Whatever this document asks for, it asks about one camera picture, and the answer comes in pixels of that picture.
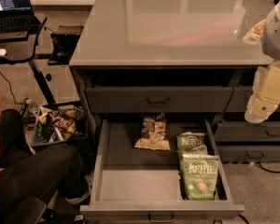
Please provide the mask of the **black device on desk arm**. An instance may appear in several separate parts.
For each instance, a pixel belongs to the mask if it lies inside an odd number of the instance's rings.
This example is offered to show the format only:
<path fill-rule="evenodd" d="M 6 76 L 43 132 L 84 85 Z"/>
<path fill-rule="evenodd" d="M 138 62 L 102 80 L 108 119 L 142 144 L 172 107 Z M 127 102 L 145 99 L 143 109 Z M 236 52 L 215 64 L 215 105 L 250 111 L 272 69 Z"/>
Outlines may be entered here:
<path fill-rule="evenodd" d="M 69 64 L 83 29 L 82 25 L 60 25 L 50 35 L 53 51 L 49 56 L 49 65 Z"/>

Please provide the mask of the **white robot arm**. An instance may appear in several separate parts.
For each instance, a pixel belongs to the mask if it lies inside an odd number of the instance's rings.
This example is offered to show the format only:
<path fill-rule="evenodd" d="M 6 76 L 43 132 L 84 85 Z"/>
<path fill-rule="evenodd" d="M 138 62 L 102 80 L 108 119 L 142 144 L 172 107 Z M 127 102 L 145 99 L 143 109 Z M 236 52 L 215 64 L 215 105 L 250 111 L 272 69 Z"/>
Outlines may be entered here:
<path fill-rule="evenodd" d="M 268 67 L 259 67 L 246 105 L 245 120 L 261 123 L 280 105 L 280 0 L 266 19 L 255 24 L 244 36 L 248 45 L 261 44 L 262 52 L 273 58 Z"/>

